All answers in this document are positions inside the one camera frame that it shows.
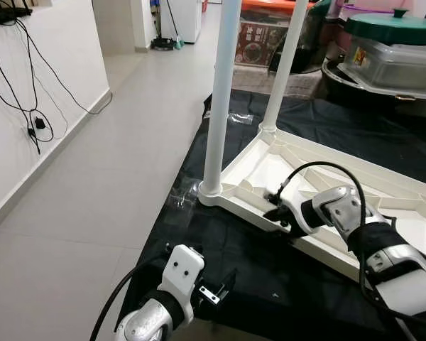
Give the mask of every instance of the black cloth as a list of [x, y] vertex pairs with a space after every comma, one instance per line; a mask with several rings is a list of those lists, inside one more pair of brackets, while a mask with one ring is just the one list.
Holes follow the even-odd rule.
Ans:
[[[266, 95], [232, 92], [231, 112], [253, 115], [253, 120], [229, 120], [223, 166], [256, 135], [267, 101]], [[357, 112], [320, 99], [284, 99], [278, 127], [426, 182], [426, 119]], [[141, 259], [167, 242], [202, 246], [203, 276], [212, 288], [238, 269], [221, 310], [200, 308], [198, 318], [272, 340], [402, 340], [362, 298], [355, 282], [226, 210], [196, 201], [207, 130], [204, 119]], [[157, 262], [132, 278], [119, 319], [160, 283], [164, 265]]]

